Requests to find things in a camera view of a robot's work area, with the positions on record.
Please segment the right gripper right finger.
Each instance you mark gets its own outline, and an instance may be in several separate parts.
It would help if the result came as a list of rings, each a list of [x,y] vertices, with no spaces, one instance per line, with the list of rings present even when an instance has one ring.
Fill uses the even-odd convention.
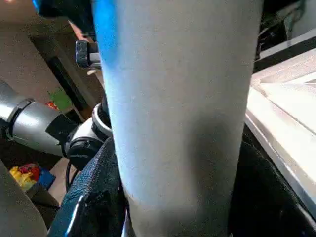
[[[314,237],[316,221],[259,142],[244,132],[229,221],[235,237]]]

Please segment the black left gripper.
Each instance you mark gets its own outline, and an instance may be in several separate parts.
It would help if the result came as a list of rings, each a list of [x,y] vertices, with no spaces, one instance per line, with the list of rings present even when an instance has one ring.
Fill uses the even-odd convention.
[[[77,40],[75,59],[80,68],[101,68],[98,46],[94,42]]]

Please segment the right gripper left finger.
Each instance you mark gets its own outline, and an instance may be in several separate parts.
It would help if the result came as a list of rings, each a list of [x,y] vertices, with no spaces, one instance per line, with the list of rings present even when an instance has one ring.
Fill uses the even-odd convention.
[[[114,140],[109,137],[74,179],[47,235],[119,237],[125,211]]]

